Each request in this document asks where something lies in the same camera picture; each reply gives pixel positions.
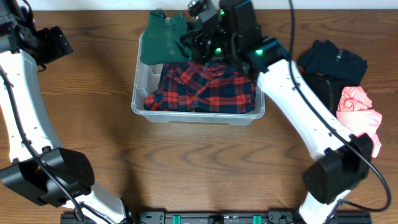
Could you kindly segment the pink garment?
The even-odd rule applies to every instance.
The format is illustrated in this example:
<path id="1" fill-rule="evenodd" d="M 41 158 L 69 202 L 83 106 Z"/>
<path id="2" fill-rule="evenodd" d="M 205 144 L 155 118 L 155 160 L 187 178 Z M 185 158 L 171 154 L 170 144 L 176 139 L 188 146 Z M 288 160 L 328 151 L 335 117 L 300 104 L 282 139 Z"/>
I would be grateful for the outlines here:
<path id="1" fill-rule="evenodd" d="M 366 133 L 373 142 L 371 156 L 378 156 L 382 144 L 377 130 L 381 125 L 382 114 L 373 109 L 372 100 L 360 86 L 343 88 L 336 117 L 356 136 Z"/>

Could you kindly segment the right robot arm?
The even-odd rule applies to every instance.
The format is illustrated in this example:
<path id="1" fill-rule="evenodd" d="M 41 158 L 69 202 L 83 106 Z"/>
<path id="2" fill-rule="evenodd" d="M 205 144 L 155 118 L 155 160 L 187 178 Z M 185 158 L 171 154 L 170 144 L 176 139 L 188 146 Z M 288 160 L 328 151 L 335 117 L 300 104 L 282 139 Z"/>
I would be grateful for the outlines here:
<path id="1" fill-rule="evenodd" d="M 197 27 L 181 38 L 193 59 L 223 57 L 283 112 L 314 163 L 302 176 L 308 191 L 292 223 L 370 223 L 368 214 L 340 213 L 345 197 L 368 176 L 373 143 L 341 124 L 307 85 L 289 53 L 264 36 L 251 1 L 188 4 Z"/>

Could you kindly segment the dark green garment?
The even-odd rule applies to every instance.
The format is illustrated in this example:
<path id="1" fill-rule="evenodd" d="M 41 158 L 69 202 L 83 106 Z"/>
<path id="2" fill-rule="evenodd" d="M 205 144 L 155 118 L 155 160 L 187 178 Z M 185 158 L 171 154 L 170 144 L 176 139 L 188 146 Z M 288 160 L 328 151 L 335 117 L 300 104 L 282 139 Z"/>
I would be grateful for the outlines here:
<path id="1" fill-rule="evenodd" d="M 163 10 L 151 11 L 141 39 L 141 62 L 147 65 L 192 62 L 191 49 L 180 41 L 188 31 L 184 14 L 168 17 Z"/>

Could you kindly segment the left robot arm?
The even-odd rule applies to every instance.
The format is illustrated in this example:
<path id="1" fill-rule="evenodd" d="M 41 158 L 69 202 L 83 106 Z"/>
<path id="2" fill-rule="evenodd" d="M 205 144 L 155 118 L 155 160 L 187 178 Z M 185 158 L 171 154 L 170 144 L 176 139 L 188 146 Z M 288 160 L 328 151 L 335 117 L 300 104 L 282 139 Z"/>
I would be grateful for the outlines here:
<path id="1" fill-rule="evenodd" d="M 40 93 L 38 74 L 72 53 L 62 30 L 37 30 L 27 1 L 1 1 L 1 110 L 11 165 L 1 182 L 36 205 L 70 208 L 62 223 L 131 223 L 120 198 L 95 182 L 88 158 L 65 149 Z"/>

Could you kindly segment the red navy plaid shirt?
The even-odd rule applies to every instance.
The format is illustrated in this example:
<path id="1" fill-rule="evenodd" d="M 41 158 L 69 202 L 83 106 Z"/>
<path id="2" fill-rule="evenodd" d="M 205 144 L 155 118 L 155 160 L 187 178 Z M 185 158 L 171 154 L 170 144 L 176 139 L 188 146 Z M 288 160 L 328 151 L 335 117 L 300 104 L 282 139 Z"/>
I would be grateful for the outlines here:
<path id="1" fill-rule="evenodd" d="M 212 60 L 165 63 L 158 89 L 144 100 L 149 111 L 245 114 L 255 107 L 256 87 L 231 65 Z"/>

